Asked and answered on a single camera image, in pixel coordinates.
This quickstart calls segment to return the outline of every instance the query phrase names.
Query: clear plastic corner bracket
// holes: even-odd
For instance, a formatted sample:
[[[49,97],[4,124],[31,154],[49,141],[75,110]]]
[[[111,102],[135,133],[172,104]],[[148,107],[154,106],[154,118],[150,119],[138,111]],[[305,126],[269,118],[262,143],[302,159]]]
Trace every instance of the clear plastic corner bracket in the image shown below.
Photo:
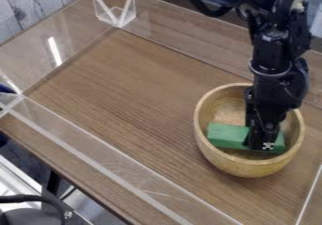
[[[123,28],[136,18],[135,0],[127,0],[123,8],[110,8],[103,0],[94,3],[98,19],[114,27]]]

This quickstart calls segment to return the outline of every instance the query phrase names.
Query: wooden table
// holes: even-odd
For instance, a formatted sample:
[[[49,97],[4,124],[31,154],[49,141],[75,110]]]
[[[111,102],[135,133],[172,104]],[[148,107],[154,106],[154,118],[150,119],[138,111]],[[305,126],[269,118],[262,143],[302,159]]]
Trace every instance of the wooden table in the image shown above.
[[[319,54],[309,56],[322,61]],[[198,149],[192,112],[212,88],[237,82],[246,79],[112,29],[25,93],[242,223],[294,224],[322,163],[322,113],[311,104],[303,105],[303,148],[281,172],[253,180],[229,176],[207,163]],[[0,126],[128,222],[175,224],[12,115]]]

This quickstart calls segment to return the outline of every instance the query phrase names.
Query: green sponge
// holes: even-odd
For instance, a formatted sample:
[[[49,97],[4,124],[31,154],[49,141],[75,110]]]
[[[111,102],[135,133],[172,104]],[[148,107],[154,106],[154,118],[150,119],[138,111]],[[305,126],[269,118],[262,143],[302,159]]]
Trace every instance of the green sponge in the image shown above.
[[[249,147],[243,145],[247,138],[247,133],[249,127],[246,126],[227,125],[220,123],[210,123],[207,126],[207,140],[218,148],[249,150]],[[263,152],[283,153],[285,149],[285,136],[283,133],[279,132],[274,149]]]

